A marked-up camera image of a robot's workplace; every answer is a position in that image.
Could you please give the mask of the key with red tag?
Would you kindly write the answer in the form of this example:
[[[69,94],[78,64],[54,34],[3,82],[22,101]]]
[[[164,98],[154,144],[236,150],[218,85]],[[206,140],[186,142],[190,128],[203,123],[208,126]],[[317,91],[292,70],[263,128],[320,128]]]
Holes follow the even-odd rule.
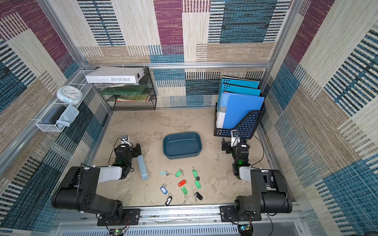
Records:
[[[182,187],[182,186],[184,186],[186,183],[187,183],[186,180],[182,180],[182,181],[180,181],[180,182],[178,183],[178,186],[179,186],[179,187]]]

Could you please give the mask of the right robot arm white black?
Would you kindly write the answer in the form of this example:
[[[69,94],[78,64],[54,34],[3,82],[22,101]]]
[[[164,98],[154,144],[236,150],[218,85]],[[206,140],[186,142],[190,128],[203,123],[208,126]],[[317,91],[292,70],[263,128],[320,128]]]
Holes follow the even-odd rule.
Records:
[[[292,212],[292,201],[284,176],[279,170],[253,167],[249,163],[250,146],[238,130],[231,131],[230,142],[222,140],[221,149],[233,157],[234,176],[250,182],[252,186],[250,195],[238,196],[232,206],[220,206],[222,222],[237,224],[240,221],[260,221],[262,213],[274,216]]]

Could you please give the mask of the key with blue tag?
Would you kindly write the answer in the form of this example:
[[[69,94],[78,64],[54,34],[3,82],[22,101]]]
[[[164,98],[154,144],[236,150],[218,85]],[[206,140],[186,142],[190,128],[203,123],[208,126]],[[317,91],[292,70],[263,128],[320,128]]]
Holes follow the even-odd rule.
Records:
[[[160,187],[160,190],[161,190],[161,192],[162,192],[164,195],[168,194],[167,186],[168,186],[169,184],[171,184],[171,182],[163,183],[163,184],[161,185],[161,187]]]

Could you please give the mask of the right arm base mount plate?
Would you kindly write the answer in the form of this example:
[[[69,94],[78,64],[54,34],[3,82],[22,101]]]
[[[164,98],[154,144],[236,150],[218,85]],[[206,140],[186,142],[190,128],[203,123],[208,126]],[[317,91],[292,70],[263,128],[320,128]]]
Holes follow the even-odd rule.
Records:
[[[253,211],[240,211],[237,210],[235,206],[231,205],[221,205],[219,206],[220,217],[222,222],[252,222],[261,221],[262,217],[260,213]]]

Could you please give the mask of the key with green tag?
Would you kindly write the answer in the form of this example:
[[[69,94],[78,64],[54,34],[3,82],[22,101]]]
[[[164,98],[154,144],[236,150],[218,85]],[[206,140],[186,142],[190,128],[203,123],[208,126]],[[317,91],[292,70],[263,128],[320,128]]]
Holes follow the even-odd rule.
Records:
[[[197,173],[197,170],[194,167],[193,167],[192,173],[194,175],[194,178],[197,179],[198,178],[198,173]]]
[[[175,174],[175,177],[180,177],[180,176],[184,176],[184,171],[182,169],[179,169],[176,174]]]
[[[196,178],[195,178],[195,185],[196,185],[196,187],[197,187],[198,189],[201,188],[201,184],[200,184],[199,180],[200,180],[200,177],[196,177]]]

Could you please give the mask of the key with black white tag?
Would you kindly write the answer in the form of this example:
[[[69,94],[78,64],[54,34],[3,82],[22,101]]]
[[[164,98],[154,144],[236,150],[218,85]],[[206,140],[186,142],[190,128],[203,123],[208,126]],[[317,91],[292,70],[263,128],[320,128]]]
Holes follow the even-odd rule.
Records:
[[[169,194],[168,194],[168,197],[167,197],[167,199],[166,199],[166,201],[165,201],[165,206],[170,205],[171,202],[172,202],[172,200],[173,200],[173,195],[172,195],[172,193],[169,193]]]

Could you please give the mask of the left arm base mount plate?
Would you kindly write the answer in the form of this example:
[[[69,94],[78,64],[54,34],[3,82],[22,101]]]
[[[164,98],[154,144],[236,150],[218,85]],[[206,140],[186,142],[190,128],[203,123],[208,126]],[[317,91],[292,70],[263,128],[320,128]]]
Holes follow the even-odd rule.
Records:
[[[137,225],[140,217],[139,208],[123,209],[114,214],[98,214],[97,226]]]

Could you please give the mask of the key with teal tag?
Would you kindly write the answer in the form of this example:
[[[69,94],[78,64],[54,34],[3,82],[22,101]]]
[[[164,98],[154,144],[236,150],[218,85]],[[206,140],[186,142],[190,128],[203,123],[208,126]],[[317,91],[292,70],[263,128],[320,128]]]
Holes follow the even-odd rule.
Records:
[[[160,176],[170,176],[171,174],[168,171],[161,171],[159,172]]]

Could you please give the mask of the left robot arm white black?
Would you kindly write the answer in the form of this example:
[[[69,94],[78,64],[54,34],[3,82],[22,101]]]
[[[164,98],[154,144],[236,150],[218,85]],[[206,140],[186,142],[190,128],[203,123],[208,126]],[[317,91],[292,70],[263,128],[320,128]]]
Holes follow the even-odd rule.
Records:
[[[125,179],[133,171],[133,159],[141,156],[140,144],[132,144],[127,135],[115,145],[115,161],[102,167],[71,167],[52,197],[52,207],[95,214],[97,225],[103,227],[139,223],[140,209],[126,210],[120,200],[98,195],[99,183]]]

